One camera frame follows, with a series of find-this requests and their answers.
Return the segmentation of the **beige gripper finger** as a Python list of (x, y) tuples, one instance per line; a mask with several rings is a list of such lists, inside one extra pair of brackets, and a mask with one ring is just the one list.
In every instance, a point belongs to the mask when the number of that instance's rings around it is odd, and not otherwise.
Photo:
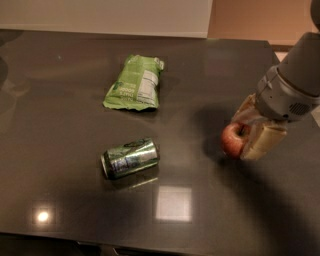
[(264, 121), (255, 123), (250, 131), (240, 159), (258, 160), (278, 145), (287, 135), (287, 123)]
[(251, 94), (246, 97), (231, 119), (232, 123), (249, 124), (261, 117), (256, 108), (256, 95)]

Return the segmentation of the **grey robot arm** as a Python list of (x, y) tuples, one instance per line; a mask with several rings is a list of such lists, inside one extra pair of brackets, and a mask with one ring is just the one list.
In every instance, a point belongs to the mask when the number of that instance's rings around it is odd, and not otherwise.
[(237, 157), (261, 158), (284, 139), (290, 122), (302, 120), (319, 105), (320, 33), (306, 32), (234, 114), (234, 122), (250, 127)]

